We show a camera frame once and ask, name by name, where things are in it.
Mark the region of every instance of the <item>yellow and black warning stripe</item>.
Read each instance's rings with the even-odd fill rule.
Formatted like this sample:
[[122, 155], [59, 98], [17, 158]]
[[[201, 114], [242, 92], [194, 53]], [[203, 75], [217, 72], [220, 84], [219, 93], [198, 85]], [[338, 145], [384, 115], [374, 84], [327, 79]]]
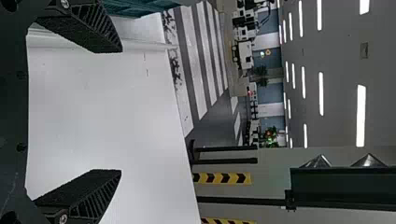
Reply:
[[194, 183], [213, 185], [251, 185], [250, 173], [194, 173]]
[[255, 221], [242, 221], [242, 220], [236, 220], [236, 219], [213, 218], [213, 217], [201, 217], [201, 223], [203, 223], [203, 224], [256, 224]]

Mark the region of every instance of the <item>machinery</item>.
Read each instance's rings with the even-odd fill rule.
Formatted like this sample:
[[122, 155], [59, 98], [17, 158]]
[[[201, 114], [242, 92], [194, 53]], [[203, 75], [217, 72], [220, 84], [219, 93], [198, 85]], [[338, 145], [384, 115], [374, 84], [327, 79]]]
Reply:
[[237, 46], [233, 46], [233, 62], [237, 63], [239, 69], [247, 70], [254, 66], [252, 42], [250, 40], [238, 42]]
[[0, 1], [0, 223], [99, 223], [119, 170], [93, 170], [32, 201], [26, 194], [29, 72], [26, 35], [33, 22], [93, 53], [122, 52], [100, 0]]

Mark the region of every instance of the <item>wall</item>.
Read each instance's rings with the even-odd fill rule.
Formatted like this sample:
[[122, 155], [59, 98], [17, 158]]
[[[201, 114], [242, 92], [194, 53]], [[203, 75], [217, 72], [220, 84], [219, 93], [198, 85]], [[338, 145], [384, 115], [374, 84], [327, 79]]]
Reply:
[[269, 84], [257, 88], [259, 104], [272, 104], [283, 102], [283, 83]]
[[[283, 62], [296, 64], [296, 90], [285, 91], [293, 119], [288, 120], [295, 146], [355, 146], [357, 85], [367, 87], [365, 145], [396, 145], [394, 101], [394, 36], [396, 2], [371, 1], [370, 12], [360, 15], [358, 0], [322, 1], [323, 30], [317, 29], [316, 0], [304, 0], [304, 37], [299, 37], [298, 1], [285, 3], [280, 19], [291, 11], [294, 40], [282, 45]], [[362, 42], [369, 58], [360, 59]], [[300, 66], [305, 66], [306, 100], [302, 97]], [[324, 73], [324, 117], [318, 112], [318, 72]]]
[[[283, 83], [277, 82], [277, 79], [270, 79], [266, 87], [259, 87], [257, 89], [258, 101], [260, 105], [283, 103]], [[276, 126], [278, 130], [285, 130], [286, 122], [284, 116], [275, 116], [260, 118], [262, 124], [262, 131], [265, 131], [268, 127]]]
[[264, 132], [267, 128], [276, 127], [278, 130], [285, 130], [285, 116], [275, 116], [268, 118], [260, 118], [260, 123], [262, 124], [262, 131]]
[[32, 199], [91, 169], [121, 169], [101, 224], [201, 223], [165, 50], [92, 54], [30, 43], [28, 56]]

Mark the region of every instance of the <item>metal frame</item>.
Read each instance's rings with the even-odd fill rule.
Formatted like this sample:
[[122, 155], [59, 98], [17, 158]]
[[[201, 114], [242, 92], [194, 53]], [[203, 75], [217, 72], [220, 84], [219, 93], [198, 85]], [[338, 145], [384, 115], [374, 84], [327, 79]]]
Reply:
[[[0, 223], [53, 223], [25, 188], [28, 155], [29, 71], [26, 36], [50, 0], [0, 1]], [[67, 217], [62, 217], [64, 224]], [[90, 220], [76, 220], [87, 223]]]

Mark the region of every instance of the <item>ceiling light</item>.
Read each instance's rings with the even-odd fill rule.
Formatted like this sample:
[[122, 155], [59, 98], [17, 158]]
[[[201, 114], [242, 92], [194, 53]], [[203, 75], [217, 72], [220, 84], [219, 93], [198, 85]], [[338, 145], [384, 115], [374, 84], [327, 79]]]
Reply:
[[323, 73], [319, 72], [319, 113], [324, 115]]
[[282, 44], [282, 27], [279, 25], [279, 43]]
[[291, 119], [291, 107], [290, 107], [290, 99], [288, 100], [288, 105], [289, 105], [289, 119]]
[[289, 82], [289, 63], [286, 62], [286, 81]]
[[305, 99], [305, 67], [301, 67], [301, 82], [303, 85], [303, 99]]
[[304, 30], [303, 30], [303, 2], [300, 0], [298, 2], [298, 11], [299, 11], [299, 22], [300, 22], [300, 37], [303, 37]]
[[291, 75], [292, 75], [292, 82], [293, 82], [293, 88], [296, 89], [296, 73], [294, 70], [294, 63], [291, 64]]
[[286, 44], [288, 42], [288, 35], [286, 33], [286, 21], [283, 20], [283, 42]]
[[291, 17], [291, 12], [289, 12], [289, 29], [290, 29], [290, 40], [293, 40], [293, 20]]
[[306, 129], [306, 124], [304, 124], [304, 148], [308, 148], [308, 133]]
[[283, 92], [283, 105], [285, 106], [285, 110], [286, 110], [286, 93]]
[[322, 29], [322, 0], [317, 0], [317, 12], [318, 12], [318, 30]]
[[358, 110], [356, 116], [356, 147], [364, 147], [366, 121], [366, 87], [358, 85]]
[[361, 0], [361, 15], [370, 11], [370, 0]]

